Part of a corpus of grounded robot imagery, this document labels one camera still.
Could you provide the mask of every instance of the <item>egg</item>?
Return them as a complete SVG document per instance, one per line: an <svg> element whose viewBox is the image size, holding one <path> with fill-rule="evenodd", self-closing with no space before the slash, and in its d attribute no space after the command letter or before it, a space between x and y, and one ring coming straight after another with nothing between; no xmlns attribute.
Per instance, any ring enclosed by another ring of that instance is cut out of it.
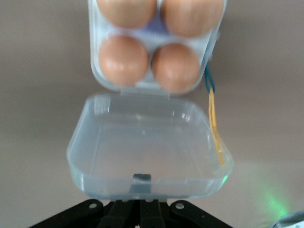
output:
<svg viewBox="0 0 304 228"><path fill-rule="evenodd" d="M133 86L141 81L148 69L145 46L135 38L112 36L99 51L99 66L106 79L117 86Z"/></svg>
<svg viewBox="0 0 304 228"><path fill-rule="evenodd" d="M171 33L196 37L215 28L223 10L224 0L163 0L161 16Z"/></svg>
<svg viewBox="0 0 304 228"><path fill-rule="evenodd" d="M159 48L151 62L155 80L171 93L182 93L191 89L199 78L199 67L195 51L179 43Z"/></svg>
<svg viewBox="0 0 304 228"><path fill-rule="evenodd" d="M157 0L97 0L103 16L123 28L140 28L153 18Z"/></svg>

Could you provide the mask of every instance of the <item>transparent plastic lid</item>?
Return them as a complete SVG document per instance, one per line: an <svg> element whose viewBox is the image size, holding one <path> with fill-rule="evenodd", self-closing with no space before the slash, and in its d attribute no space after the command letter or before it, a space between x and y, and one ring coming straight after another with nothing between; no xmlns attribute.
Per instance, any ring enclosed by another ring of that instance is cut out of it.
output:
<svg viewBox="0 0 304 228"><path fill-rule="evenodd" d="M73 180L98 199L202 198L233 169L219 162L209 122L193 102L147 95L95 95L67 150Z"/></svg>

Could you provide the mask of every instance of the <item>egg carton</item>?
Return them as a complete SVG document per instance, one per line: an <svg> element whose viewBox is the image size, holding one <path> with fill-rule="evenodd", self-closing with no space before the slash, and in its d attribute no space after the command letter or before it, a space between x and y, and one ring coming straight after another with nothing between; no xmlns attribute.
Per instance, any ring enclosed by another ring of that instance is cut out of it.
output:
<svg viewBox="0 0 304 228"><path fill-rule="evenodd" d="M156 82L152 69L151 61L155 51L167 44L180 43L190 47L195 51L200 63L199 77L197 82L182 94L194 90L200 83L208 60L211 57L213 48L218 38L218 29L222 18L218 25L210 32L194 37L186 38L176 36L170 33L161 17L161 7L163 0L157 0L157 9L152 20L144 27L137 29L120 28L111 24L101 13L96 0L88 0L89 20L90 20L90 43L91 43L91 67L96 80L104 87L113 91L126 91L128 93L144 93L144 94L163 94L168 95L169 92L163 90ZM227 1L224 0L224 8L226 9ZM126 35L136 38L146 48L149 56L148 70L143 80L137 82L131 87L121 87L111 83L103 74L99 65L99 51L103 42L115 35Z"/></svg>

